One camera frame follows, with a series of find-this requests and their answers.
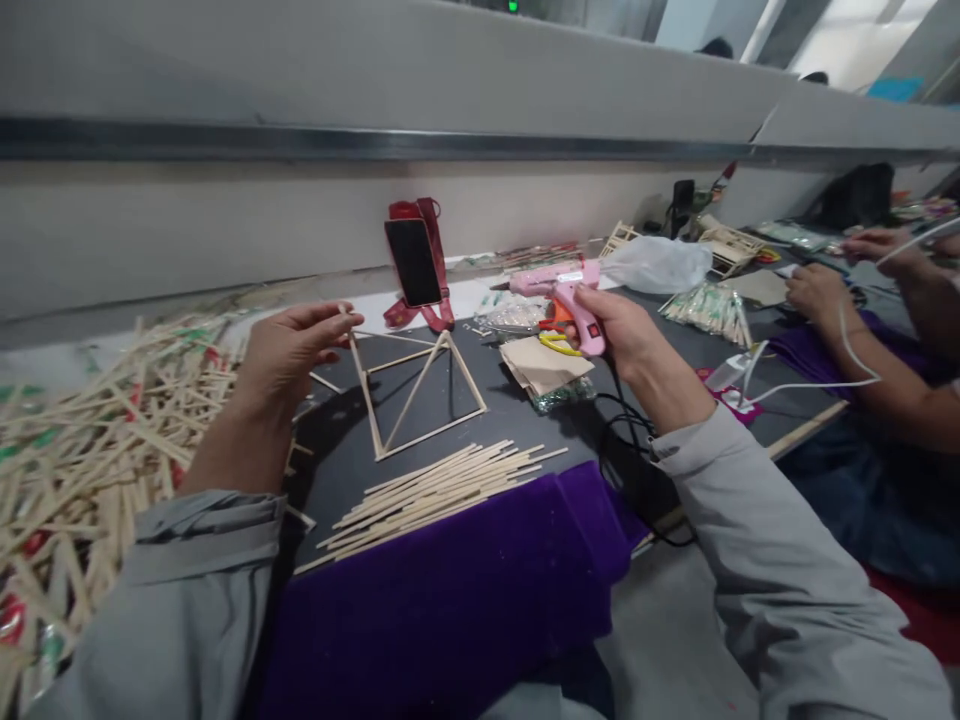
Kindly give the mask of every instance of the metal rail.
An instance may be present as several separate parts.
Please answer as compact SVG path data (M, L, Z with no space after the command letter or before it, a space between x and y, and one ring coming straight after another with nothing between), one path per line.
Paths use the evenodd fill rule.
M803 147L278 125L0 118L0 160L586 161L850 165L960 161L960 148Z

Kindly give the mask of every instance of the person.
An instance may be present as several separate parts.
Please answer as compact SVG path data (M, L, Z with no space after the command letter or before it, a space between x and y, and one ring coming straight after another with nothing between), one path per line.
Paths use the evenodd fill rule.
M867 230L845 241L854 261L879 260L909 232ZM893 278L920 341L960 360L960 291L919 247L879 267ZM854 390L861 412L834 423L780 468L856 559L922 587L960 587L960 381L932 387L881 343L856 311L842 276L800 268L787 300L817 329L846 381L869 379L844 345L882 378Z
M818 70L817 72L812 72L812 73L810 73L809 75L804 75L804 76L803 76L802 78L800 78L800 79L803 80L804 82L812 82L812 83L815 83L815 84L817 84L817 85L829 85L829 84L830 84L830 76L827 75L827 74L826 74L825 72L823 72L822 70Z
M902 613L647 312L588 288L577 299L603 322L621 377L656 425L653 451L716 576L724 639L762 715L950 717L943 673L900 634ZM345 309L294 308L253 328L236 392L178 496L138 519L116 588L32 720L236 716L277 548L290 419L315 359L333 360L329 348L362 322ZM516 702L489 717L533 716L508 696ZM597 717L568 709L550 717Z
M723 58L724 60L733 60L733 47L722 37L715 37L697 50L697 53L700 55L712 55L713 57Z

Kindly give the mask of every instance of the hot glue gun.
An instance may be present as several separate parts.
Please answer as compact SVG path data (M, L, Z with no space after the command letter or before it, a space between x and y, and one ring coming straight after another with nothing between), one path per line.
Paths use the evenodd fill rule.
M600 264L596 260L574 260L514 273L508 282L490 289L509 290L524 297L545 295L563 305L577 326L580 352L589 356L603 355L606 343L597 318L574 298L574 291L580 283L592 288L600 284Z

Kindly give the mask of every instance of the purple cloth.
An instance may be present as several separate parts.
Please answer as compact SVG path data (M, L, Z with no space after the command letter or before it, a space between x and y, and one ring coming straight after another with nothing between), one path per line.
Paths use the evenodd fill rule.
M949 373L949 366L929 356L920 344L884 323L869 310L861 310L860 317L870 331L890 352L903 360L914 372L930 381ZM842 383L847 379L840 373L833 356L809 324L793 328L773 338L767 346L787 365L814 383ZM849 402L856 400L854 388L824 388Z
M477 716L610 632L610 588L647 534L618 504L585 463L295 578L260 717Z

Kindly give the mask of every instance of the phone screen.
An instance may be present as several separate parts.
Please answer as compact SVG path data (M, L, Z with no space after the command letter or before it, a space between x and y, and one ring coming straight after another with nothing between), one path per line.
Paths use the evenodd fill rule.
M423 220L388 220L383 225L407 305L421 307L440 302L440 281L427 224Z

